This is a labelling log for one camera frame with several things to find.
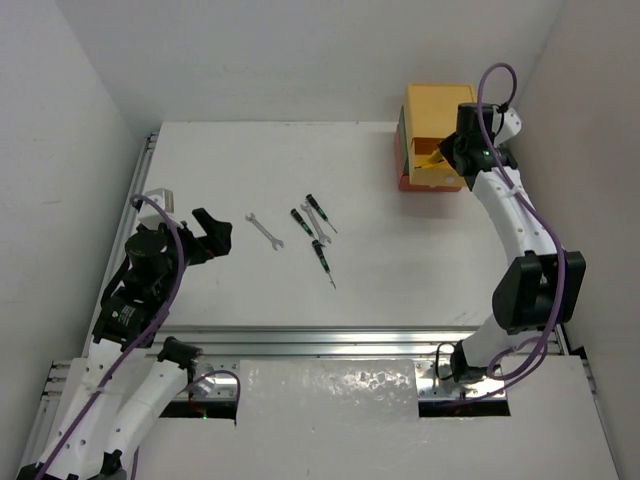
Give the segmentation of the yellow utility knife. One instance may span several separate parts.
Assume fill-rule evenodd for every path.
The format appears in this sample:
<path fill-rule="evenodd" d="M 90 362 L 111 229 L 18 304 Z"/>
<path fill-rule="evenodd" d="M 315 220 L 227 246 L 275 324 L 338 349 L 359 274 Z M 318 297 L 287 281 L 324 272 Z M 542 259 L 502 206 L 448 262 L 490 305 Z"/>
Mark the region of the yellow utility knife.
<path fill-rule="evenodd" d="M 416 157 L 415 167 L 420 169 L 434 168 L 436 165 L 445 162 L 445 157 L 439 149 L 429 155 L 419 155 Z"/>

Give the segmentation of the yellow drawer box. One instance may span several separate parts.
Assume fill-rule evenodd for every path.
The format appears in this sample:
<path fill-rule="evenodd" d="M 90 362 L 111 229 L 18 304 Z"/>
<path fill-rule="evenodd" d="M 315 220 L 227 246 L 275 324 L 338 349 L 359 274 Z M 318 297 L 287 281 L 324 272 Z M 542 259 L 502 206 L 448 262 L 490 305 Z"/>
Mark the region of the yellow drawer box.
<path fill-rule="evenodd" d="M 474 103 L 476 94 L 469 84 L 410 83 L 403 108 L 409 153 L 409 180 L 414 185 L 455 185 L 464 180 L 447 162 L 434 168 L 415 167 L 416 157 L 429 155 L 456 130 L 458 105 Z"/>

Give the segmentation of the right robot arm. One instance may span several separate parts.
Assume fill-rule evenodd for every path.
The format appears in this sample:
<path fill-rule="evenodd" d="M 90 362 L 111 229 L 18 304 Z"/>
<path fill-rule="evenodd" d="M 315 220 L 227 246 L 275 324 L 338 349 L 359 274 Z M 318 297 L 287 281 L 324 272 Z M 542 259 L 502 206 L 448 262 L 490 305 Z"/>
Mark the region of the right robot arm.
<path fill-rule="evenodd" d="M 455 382 L 512 383 L 532 371 L 555 327 L 571 319 L 586 272 L 582 253 L 566 251 L 533 207 L 515 158 L 495 140 L 495 125 L 515 135 L 521 121 L 506 107 L 462 103 L 454 132 L 439 145 L 488 213 L 508 262 L 489 318 L 450 356 L 448 377 Z"/>

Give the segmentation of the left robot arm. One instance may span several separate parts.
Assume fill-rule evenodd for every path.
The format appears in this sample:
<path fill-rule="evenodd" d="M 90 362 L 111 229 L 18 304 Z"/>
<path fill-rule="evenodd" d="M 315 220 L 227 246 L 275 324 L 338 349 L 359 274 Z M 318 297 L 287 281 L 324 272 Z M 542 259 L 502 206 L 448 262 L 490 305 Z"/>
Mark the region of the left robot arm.
<path fill-rule="evenodd" d="M 198 208 L 203 228 L 145 218 L 124 245 L 107 285 L 86 365 L 69 408 L 21 479 L 130 479 L 136 451 L 160 414 L 194 378 L 199 348 L 168 337 L 143 365 L 184 271 L 231 251 L 232 225 Z"/>

